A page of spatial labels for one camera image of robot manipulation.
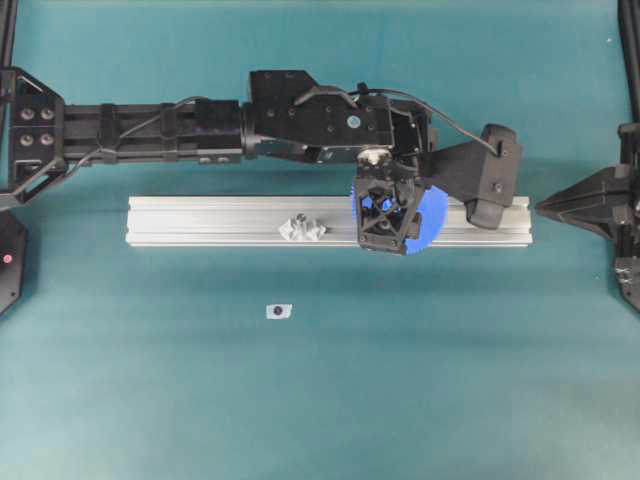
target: small black object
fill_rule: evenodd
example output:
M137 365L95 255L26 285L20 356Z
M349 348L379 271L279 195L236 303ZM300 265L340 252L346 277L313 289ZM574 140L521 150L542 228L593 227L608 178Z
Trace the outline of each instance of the small black object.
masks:
M619 0L618 24L633 123L618 127L620 164L608 167L536 205L558 222L596 233L614 245L614 272L625 300L640 311L640 5Z

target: wire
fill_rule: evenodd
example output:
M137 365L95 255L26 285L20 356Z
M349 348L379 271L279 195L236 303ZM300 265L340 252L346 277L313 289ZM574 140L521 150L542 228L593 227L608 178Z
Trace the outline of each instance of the wire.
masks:
M363 92L349 92L349 95L358 95L358 94L362 94L362 93ZM398 97L408 98L409 100L411 100L411 101L417 103L418 105L420 105L422 108L424 108L428 112L431 112L431 113L437 115L438 117L440 117L442 120L444 120L446 123L448 123L449 126L451 126L454 130L457 130L458 132L460 132L464 136L469 137L470 139L478 142L484 148L486 148L491 153L493 153L496 157L499 156L498 155L498 151L489 142L483 140L482 138L480 138L479 136L469 132L468 130L465 130L458 122L456 122L449 115L447 115L446 113L438 110L436 107L428 104L427 102L424 102L424 101L420 100L418 97L414 97L413 95L410 95L408 93L402 92L400 90L393 90L393 89L390 89L390 88L367 88L364 93L382 93L382 94L387 94L387 95L396 95Z

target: bolt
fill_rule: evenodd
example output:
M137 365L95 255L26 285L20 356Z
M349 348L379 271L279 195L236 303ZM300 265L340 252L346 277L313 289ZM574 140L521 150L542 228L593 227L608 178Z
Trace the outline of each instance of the bolt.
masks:
M349 125L350 128L358 128L362 125L362 122L360 121L360 117L357 115L350 115L347 118L347 125Z
M33 117L35 116L36 112L31 108L25 108L20 112L20 117L22 117L23 120L33 120Z
M20 137L20 145L22 145L23 147L30 147L31 145L33 145L33 136L29 135L28 133L22 135Z
M43 133L40 136L40 143L45 145L45 146L49 146L53 144L53 135L51 135L50 133Z
M53 113L53 110L51 110L50 108L43 108L42 111L40 112L40 116L42 117L43 120L52 120L54 113Z

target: metal bar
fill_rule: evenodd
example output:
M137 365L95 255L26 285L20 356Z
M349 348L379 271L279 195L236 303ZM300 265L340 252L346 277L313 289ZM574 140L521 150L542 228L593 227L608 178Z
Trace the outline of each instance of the metal bar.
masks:
M141 246L355 247L350 197L130 197L127 242ZM532 243L528 197L515 197L497 230L474 227L449 200L436 247L526 247ZM304 214L327 227L317 242L285 240L278 228Z

